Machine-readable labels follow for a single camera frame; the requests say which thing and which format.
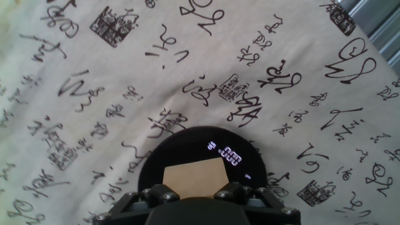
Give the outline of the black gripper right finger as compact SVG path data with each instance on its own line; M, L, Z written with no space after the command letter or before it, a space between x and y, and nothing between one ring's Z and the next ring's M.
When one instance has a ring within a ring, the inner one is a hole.
M214 199L232 206L228 211L244 219L243 224L301 225L301 213L285 206L266 187L256 189L230 182L214 194Z

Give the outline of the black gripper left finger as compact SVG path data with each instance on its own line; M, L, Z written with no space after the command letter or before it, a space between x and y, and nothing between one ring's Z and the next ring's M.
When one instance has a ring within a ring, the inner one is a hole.
M180 200L180 195L164 184L142 191L129 191L107 212L97 214L92 225L141 225L158 206Z

